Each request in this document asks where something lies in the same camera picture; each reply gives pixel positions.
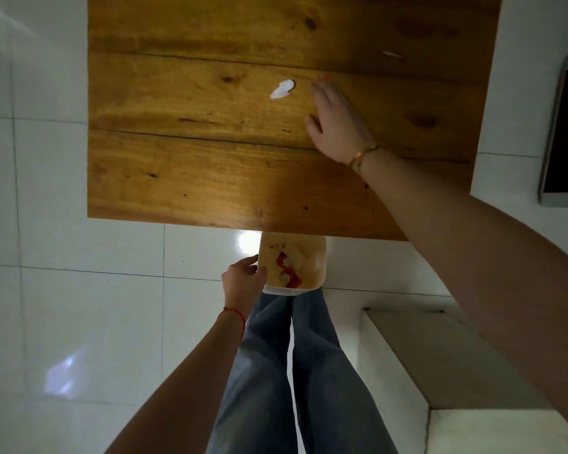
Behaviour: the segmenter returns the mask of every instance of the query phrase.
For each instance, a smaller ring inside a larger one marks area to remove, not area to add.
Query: red string bracelet
[[[237,309],[235,309],[233,307],[225,306],[223,308],[223,310],[221,311],[221,313],[224,313],[226,311],[233,311],[236,314],[238,314],[240,316],[240,318],[242,319],[242,336],[240,336],[240,342],[242,342],[242,338],[244,337],[244,331],[246,331],[246,319],[244,319],[244,315],[242,315],[242,313],[240,311],[238,311]]]

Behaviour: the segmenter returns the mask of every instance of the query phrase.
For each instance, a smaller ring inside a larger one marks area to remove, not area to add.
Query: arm
[[[267,270],[238,261],[221,276],[225,305],[248,318],[265,286]],[[106,454],[204,454],[240,344],[243,323],[225,311],[202,341],[135,414]]]
[[[306,124],[320,151],[347,163],[374,143],[336,87],[312,90],[322,129]],[[486,339],[568,419],[568,256],[384,149],[366,154],[358,173]]]

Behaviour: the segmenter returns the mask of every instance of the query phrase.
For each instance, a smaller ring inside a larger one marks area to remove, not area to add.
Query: wood grain
[[[91,52],[91,128],[312,148],[303,117],[315,114],[319,71]],[[403,157],[473,161],[485,86],[331,73],[380,143]],[[270,100],[294,79],[289,97]]]
[[[89,130],[88,216],[404,240],[376,195],[315,150]],[[469,191],[472,166],[416,164]]]
[[[88,40],[92,51],[485,84],[499,6],[500,0],[88,0]]]

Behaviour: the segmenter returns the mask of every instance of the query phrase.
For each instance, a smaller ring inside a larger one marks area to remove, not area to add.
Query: plastic container
[[[295,244],[305,257],[305,263],[299,271],[299,277],[303,280],[303,283],[298,288],[283,287],[278,278],[281,269],[276,265],[275,259],[280,254],[280,249],[271,247],[279,245],[281,248],[282,244]],[[326,237],[263,232],[258,249],[258,264],[259,266],[266,266],[268,270],[267,283],[263,288],[263,293],[296,296],[316,290],[326,280]]]

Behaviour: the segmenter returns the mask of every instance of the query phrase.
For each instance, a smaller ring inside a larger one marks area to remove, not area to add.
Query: jeans
[[[291,319],[294,397],[306,452],[395,454],[374,400],[340,348],[322,290],[260,296],[206,452],[297,452],[287,378]]]

